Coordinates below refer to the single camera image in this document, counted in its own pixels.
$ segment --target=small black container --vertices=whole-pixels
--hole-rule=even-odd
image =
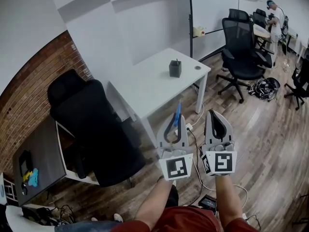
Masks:
[[[180,77],[182,73],[182,62],[178,60],[172,60],[169,64],[169,76]]]

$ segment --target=power strip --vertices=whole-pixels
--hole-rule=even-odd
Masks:
[[[185,126],[187,127],[187,133],[189,133],[188,128],[190,129],[190,131],[193,130],[193,126],[190,123],[186,124]],[[175,131],[175,134],[176,136],[178,136],[178,129]]]

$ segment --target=laminate flooring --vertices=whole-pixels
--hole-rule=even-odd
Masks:
[[[244,213],[247,217],[256,214],[262,231],[265,232],[301,231],[303,226],[296,225],[292,228],[291,221],[307,208],[307,199],[299,197],[309,193],[309,104],[306,102],[296,111],[295,98],[283,97],[289,92],[283,85],[293,84],[291,76],[296,60],[293,53],[285,56],[280,52],[276,68],[267,70],[265,74],[265,77],[274,77],[281,84],[277,99],[271,102],[259,100],[250,96],[247,89],[242,87],[245,97],[243,104],[239,103],[240,97],[234,87],[223,92],[221,96],[217,94],[228,82],[216,80],[216,75],[229,75],[228,72],[221,71],[221,54],[204,62],[211,68],[203,101],[205,112],[213,109],[232,125],[238,163],[236,172],[231,177],[234,184],[245,187],[249,192]],[[155,133],[166,117],[176,111],[179,100],[186,123],[194,124],[197,121],[200,116],[195,113],[197,94],[193,87],[189,87],[150,116],[150,124]],[[193,128],[198,145],[204,142],[205,115],[206,113]],[[157,167],[156,151],[143,127],[139,122],[133,125],[141,135],[140,149],[147,159],[146,166],[132,177],[134,188],[129,188],[127,182],[101,188],[73,180],[62,180],[49,189],[48,199],[47,193],[43,193],[37,202],[54,202],[58,207],[68,204],[79,221],[89,220],[91,217],[99,220],[112,219],[114,213],[121,214],[125,220],[132,219],[161,175]],[[192,135],[189,135],[189,144],[194,147]],[[203,183],[211,189],[215,188],[214,177],[205,175],[201,160],[198,168]],[[196,199],[200,188],[201,184],[195,169],[192,168],[190,178],[177,182],[180,205]],[[245,192],[239,188],[236,190],[244,202]],[[201,197],[205,194],[215,197],[214,191],[203,188]],[[257,228],[253,218],[250,223]]]

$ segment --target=shoe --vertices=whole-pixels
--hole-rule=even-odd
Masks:
[[[122,218],[121,215],[115,213],[114,214],[114,221],[116,221],[116,222],[124,222],[124,219]]]

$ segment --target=red brick wall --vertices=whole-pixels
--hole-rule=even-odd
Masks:
[[[49,114],[49,84],[72,68],[82,78],[91,78],[88,68],[66,31],[35,54],[1,94],[0,173],[5,172],[8,176],[13,176],[14,152]]]

